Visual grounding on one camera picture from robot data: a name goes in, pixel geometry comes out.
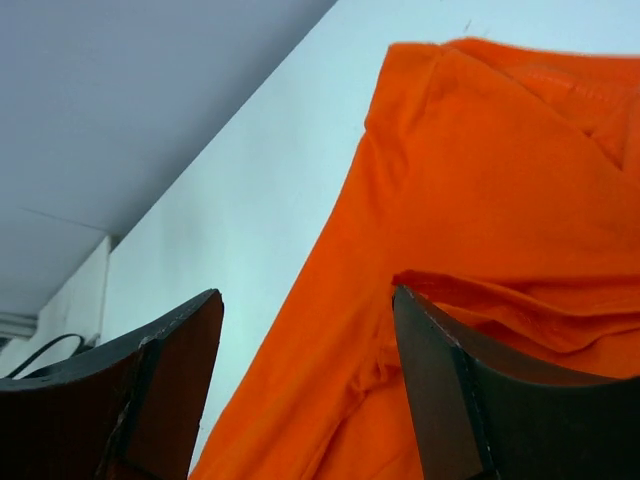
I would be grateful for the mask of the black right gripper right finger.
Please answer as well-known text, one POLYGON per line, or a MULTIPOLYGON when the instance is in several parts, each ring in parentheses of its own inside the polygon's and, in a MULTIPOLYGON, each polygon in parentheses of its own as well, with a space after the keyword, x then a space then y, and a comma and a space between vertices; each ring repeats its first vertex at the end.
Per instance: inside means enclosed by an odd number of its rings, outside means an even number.
POLYGON ((639 381, 523 354, 406 286, 397 347, 427 479, 635 479, 639 381))

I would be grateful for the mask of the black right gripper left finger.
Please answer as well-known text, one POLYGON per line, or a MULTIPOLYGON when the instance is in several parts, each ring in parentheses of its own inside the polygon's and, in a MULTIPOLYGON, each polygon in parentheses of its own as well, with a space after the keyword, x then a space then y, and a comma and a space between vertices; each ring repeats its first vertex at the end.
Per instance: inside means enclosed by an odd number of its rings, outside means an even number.
POLYGON ((223 323, 205 290, 85 353, 1 381, 4 479, 185 479, 223 323))

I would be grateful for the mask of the orange t shirt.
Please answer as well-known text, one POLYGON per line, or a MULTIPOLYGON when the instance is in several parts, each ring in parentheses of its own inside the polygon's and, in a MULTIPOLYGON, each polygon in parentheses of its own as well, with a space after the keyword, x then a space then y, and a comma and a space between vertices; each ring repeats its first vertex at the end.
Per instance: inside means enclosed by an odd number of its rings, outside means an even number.
POLYGON ((391 46, 329 220, 196 479, 418 479, 405 283, 527 354, 639 372, 639 60, 391 46))

